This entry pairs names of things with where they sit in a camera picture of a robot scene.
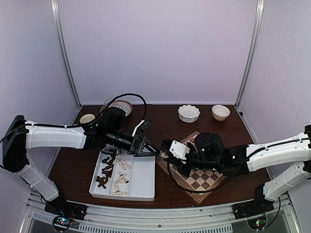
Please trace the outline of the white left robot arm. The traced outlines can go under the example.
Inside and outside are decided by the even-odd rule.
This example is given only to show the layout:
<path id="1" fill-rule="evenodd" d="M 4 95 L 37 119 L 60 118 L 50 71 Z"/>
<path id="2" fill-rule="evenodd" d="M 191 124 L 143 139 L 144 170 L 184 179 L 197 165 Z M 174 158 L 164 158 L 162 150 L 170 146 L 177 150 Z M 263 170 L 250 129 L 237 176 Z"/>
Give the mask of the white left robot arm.
<path id="1" fill-rule="evenodd" d="M 45 148 L 100 150 L 89 193 L 94 198 L 153 201 L 155 199 L 156 146 L 139 131 L 120 130 L 126 114 L 116 107 L 103 110 L 97 119 L 79 125 L 53 125 L 16 116 L 2 143 L 3 166 L 51 201 L 60 216 L 70 211 L 61 189 L 36 167 L 29 152 Z"/>

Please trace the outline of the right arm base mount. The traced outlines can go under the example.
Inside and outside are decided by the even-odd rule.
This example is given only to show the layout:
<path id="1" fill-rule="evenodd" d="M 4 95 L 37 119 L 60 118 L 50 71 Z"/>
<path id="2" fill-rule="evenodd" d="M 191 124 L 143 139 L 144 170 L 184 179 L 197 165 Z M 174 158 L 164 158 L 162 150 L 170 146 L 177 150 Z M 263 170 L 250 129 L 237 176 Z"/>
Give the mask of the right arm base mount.
<path id="1" fill-rule="evenodd" d="M 274 210 L 274 205 L 272 202 L 253 203 L 249 201 L 232 205 L 232 210 L 235 219 L 242 219 L 272 211 Z"/>

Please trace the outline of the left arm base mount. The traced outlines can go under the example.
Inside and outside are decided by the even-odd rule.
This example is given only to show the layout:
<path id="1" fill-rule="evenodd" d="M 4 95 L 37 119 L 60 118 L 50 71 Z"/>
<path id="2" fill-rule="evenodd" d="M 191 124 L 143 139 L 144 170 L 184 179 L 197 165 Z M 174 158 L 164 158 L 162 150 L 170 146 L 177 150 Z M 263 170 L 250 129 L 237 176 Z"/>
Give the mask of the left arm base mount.
<path id="1" fill-rule="evenodd" d="M 56 214 L 58 216 L 67 217 L 70 219 L 84 220 L 87 206 L 72 202 L 67 202 L 65 204 L 52 204 L 48 202 L 45 205 L 44 210 L 46 212 Z"/>

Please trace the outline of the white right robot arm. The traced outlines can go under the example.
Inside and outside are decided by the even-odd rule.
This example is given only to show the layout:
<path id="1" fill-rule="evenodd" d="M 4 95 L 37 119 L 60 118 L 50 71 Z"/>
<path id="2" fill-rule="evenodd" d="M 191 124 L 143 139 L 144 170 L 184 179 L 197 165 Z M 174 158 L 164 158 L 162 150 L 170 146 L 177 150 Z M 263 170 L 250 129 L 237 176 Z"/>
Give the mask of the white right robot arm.
<path id="1" fill-rule="evenodd" d="M 164 160 L 167 165 L 175 166 L 183 176 L 189 176 L 190 170 L 196 168 L 217 171 L 227 181 L 262 168 L 289 164 L 281 174 L 256 189 L 257 197 L 249 203 L 249 210 L 256 215 L 268 206 L 268 201 L 275 201 L 280 195 L 311 177 L 309 125 L 298 135 L 272 143 L 227 148 L 219 134 L 203 132 L 192 143 L 163 140 L 161 150 L 166 155 Z"/>

